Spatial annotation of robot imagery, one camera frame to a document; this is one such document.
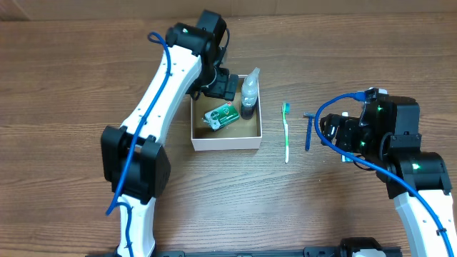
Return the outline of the clear pump sanitizer bottle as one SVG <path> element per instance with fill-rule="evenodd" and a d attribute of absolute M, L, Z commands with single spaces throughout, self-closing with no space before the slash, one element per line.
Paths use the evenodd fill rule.
<path fill-rule="evenodd" d="M 258 80 L 260 68 L 256 67 L 244 80 L 241 87 L 241 117 L 249 120 L 253 117 L 258 100 Z"/>

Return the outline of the green soap bar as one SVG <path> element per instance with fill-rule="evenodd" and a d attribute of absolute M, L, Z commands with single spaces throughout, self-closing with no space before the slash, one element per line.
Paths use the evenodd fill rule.
<path fill-rule="evenodd" d="M 239 112 L 229 101 L 211 111 L 206 112 L 203 117 L 203 122 L 208 124 L 213 131 L 218 131 L 225 126 L 238 121 L 239 118 Z"/>

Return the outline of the blue disposable razor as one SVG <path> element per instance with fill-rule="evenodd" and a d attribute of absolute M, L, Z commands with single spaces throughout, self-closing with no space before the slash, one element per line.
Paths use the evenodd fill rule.
<path fill-rule="evenodd" d="M 305 144 L 305 150 L 309 151 L 311 147 L 311 137 L 312 137 L 312 130 L 313 130 L 313 120 L 315 119 L 315 114 L 305 112 L 303 114 L 305 118 L 308 119 L 308 125 L 306 129 L 306 144 Z"/>

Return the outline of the green white toothbrush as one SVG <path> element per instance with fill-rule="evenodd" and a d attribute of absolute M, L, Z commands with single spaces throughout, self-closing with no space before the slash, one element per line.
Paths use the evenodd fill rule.
<path fill-rule="evenodd" d="M 283 102 L 282 104 L 282 121 L 283 121 L 283 129 L 284 129 L 284 136 L 285 136 L 285 163 L 288 163 L 289 160 L 289 146 L 288 146 L 288 124 L 286 121 L 286 115 L 290 112 L 290 104 Z"/>

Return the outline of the white green toothpaste tube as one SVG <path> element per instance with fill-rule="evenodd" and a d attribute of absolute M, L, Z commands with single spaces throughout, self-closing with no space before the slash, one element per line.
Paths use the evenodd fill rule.
<path fill-rule="evenodd" d="M 348 117 L 349 113 L 347 111 L 344 111 L 344 112 L 341 113 L 341 115 L 344 116 L 344 117 Z M 348 158 L 347 156 L 344 156 L 344 155 L 341 156 L 341 161 L 343 163 L 352 163 L 353 162 L 352 159 L 350 159 L 350 158 Z"/>

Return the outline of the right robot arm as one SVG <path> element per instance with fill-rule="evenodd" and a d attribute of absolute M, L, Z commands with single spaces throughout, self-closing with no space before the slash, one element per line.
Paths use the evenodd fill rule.
<path fill-rule="evenodd" d="M 415 99 L 369 89 L 324 103 L 314 128 L 324 146 L 385 183 L 412 256 L 455 256 L 450 176 L 438 153 L 421 150 L 419 119 Z"/>

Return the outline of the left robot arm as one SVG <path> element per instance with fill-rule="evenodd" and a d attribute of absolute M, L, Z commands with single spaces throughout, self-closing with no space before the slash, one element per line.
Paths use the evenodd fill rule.
<path fill-rule="evenodd" d="M 165 36 L 148 40 L 163 47 L 158 70 L 142 99 L 118 127 L 101 135 L 104 178 L 114 197 L 107 215 L 120 210 L 120 241 L 114 256 L 154 256 L 154 209 L 171 172 L 164 148 L 171 122 L 184 96 L 233 101 L 237 75 L 221 67 L 230 39 L 220 14 L 205 10 L 195 26 L 177 23 Z"/>

